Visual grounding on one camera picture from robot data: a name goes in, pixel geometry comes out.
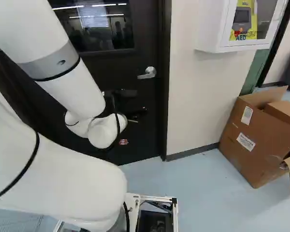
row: aed cabinet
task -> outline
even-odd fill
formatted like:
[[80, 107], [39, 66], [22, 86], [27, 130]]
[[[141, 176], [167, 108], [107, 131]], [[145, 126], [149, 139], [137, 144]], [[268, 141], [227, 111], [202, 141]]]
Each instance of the aed cabinet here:
[[195, 49], [210, 53], [270, 48], [288, 0], [198, 0]]

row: light blue floor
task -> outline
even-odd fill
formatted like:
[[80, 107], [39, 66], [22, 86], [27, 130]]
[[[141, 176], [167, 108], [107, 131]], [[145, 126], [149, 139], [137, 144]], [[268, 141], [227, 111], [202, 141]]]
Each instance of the light blue floor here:
[[[290, 92], [284, 100], [290, 101]], [[290, 232], [288, 175], [253, 189], [217, 149], [172, 162], [152, 158], [120, 168], [129, 192], [178, 198], [180, 232]], [[56, 221], [45, 220], [39, 232], [52, 231]]]

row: black door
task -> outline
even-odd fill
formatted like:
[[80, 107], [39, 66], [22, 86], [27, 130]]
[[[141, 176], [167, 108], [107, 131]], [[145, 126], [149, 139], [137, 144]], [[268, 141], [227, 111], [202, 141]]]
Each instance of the black door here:
[[0, 63], [5, 67], [3, 75], [8, 80], [5, 84], [15, 82], [12, 85], [20, 89], [17, 94], [27, 99], [25, 108], [30, 115], [24, 113], [26, 121], [65, 147], [117, 165], [158, 156], [157, 109], [162, 105], [158, 105], [157, 86], [161, 78], [158, 71], [154, 78], [138, 79], [147, 67], [158, 67], [158, 1], [49, 0], [49, 3], [104, 91], [107, 104], [108, 93], [115, 92], [117, 109], [128, 116], [129, 123], [112, 150], [97, 150], [87, 139], [65, 127], [65, 109], [61, 105], [0, 54]]

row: glass panel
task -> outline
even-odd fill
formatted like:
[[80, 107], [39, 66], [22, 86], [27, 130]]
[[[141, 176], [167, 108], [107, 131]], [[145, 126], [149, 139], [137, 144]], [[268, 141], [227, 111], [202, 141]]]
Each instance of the glass panel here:
[[238, 0], [230, 41], [266, 38], [277, 0]]
[[134, 48], [128, 0], [48, 0], [79, 52]]

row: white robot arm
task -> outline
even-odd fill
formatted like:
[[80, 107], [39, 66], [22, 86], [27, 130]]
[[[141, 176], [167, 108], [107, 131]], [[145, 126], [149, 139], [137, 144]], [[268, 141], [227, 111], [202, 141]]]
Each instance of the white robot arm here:
[[[103, 95], [47, 0], [0, 0], [0, 49], [67, 109], [68, 128], [95, 147], [108, 147], [126, 127], [119, 114], [95, 119]], [[53, 143], [0, 103], [0, 209], [105, 232], [126, 192], [118, 167]]]
[[53, 143], [0, 103], [0, 209], [105, 232], [115, 224], [126, 192], [118, 167]]

